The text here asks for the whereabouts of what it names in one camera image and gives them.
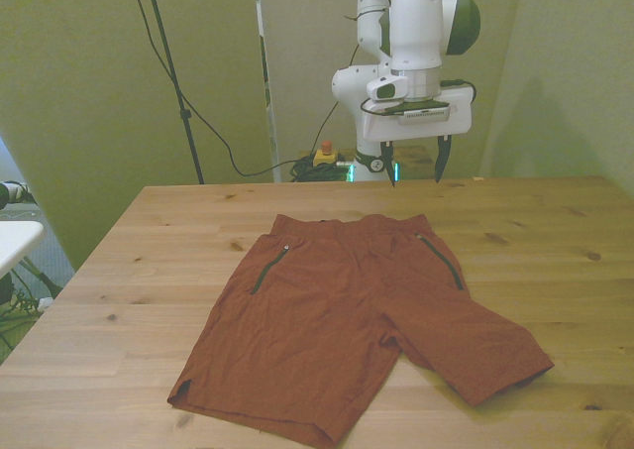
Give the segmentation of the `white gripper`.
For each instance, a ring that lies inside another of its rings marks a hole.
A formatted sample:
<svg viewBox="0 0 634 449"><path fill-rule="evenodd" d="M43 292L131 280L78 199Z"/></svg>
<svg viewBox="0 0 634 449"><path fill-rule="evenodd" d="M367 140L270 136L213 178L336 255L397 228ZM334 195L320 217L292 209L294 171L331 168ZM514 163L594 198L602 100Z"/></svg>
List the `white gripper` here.
<svg viewBox="0 0 634 449"><path fill-rule="evenodd" d="M434 179L439 182L451 153L451 136L466 133L472 125L472 88L444 89L438 97L415 102L368 99L361 109L364 139L381 142L381 159L392 186L396 179L391 141L438 136Z"/></svg>

